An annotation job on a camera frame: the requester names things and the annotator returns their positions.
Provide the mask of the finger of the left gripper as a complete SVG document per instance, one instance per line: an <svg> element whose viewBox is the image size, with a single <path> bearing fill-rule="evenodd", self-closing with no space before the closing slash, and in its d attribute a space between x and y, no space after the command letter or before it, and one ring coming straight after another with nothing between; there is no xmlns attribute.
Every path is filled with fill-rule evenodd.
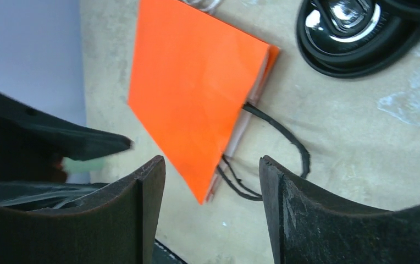
<svg viewBox="0 0 420 264"><path fill-rule="evenodd" d="M0 93L0 180L64 182L64 158L89 161L131 146L126 136L68 122Z"/></svg>

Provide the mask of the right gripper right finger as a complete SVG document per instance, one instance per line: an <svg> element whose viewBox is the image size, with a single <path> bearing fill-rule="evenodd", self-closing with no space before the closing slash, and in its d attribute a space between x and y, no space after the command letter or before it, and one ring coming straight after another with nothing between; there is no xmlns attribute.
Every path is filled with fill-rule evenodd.
<svg viewBox="0 0 420 264"><path fill-rule="evenodd" d="M275 263L420 263L420 205L363 205L269 156L259 161L259 177Z"/></svg>

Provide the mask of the orange paper bag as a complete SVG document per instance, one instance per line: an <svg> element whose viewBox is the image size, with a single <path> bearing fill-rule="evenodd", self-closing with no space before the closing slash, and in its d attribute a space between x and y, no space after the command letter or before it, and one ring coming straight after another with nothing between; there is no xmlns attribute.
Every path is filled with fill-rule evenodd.
<svg viewBox="0 0 420 264"><path fill-rule="evenodd" d="M185 180L198 203L215 180L251 116L310 154L279 122L256 107L280 48L210 15L193 1L139 1L128 104Z"/></svg>

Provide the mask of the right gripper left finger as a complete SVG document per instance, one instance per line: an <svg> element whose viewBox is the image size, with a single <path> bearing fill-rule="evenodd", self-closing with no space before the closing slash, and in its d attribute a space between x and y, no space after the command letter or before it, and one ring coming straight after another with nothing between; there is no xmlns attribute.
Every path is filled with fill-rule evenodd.
<svg viewBox="0 0 420 264"><path fill-rule="evenodd" d="M0 263L150 263L164 183L155 156L65 208L0 206Z"/></svg>

